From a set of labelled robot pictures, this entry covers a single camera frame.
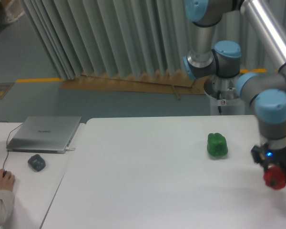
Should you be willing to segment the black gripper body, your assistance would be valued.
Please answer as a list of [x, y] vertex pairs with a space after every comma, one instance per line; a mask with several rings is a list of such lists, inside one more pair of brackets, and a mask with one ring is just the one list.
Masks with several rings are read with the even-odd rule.
[[282, 171], [286, 171], [286, 147], [281, 149], [271, 149], [268, 143], [262, 146], [262, 155], [264, 160], [262, 167], [267, 171], [271, 165], [279, 167]]

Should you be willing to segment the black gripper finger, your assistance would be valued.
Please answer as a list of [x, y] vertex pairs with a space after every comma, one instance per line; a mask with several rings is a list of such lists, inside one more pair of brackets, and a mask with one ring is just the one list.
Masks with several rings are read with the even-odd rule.
[[264, 171], [268, 170], [269, 161], [266, 158], [266, 151], [264, 146], [254, 145], [251, 149], [251, 155], [254, 163], [259, 164]]

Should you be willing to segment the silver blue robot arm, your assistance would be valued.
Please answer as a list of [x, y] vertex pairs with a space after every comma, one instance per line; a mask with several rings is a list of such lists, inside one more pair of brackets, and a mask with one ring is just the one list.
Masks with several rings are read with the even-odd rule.
[[[264, 170], [265, 184], [286, 186], [286, 32], [265, 0], [187, 0], [187, 18], [198, 28], [196, 45], [183, 58], [192, 80], [204, 76], [206, 94], [221, 108], [229, 99], [241, 99], [253, 109], [260, 143], [251, 150]], [[238, 10], [245, 16], [270, 55], [277, 72], [269, 75], [240, 73], [240, 46], [232, 41], [211, 44], [215, 26], [225, 13]]]

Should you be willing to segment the person's hand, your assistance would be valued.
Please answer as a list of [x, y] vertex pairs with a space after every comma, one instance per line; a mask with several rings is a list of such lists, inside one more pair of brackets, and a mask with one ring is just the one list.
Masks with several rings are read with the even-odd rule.
[[10, 178], [3, 178], [2, 174], [3, 172], [6, 171], [5, 169], [0, 169], [0, 190], [7, 190], [7, 191], [13, 191], [14, 187], [14, 181], [15, 181], [15, 176], [11, 174]]

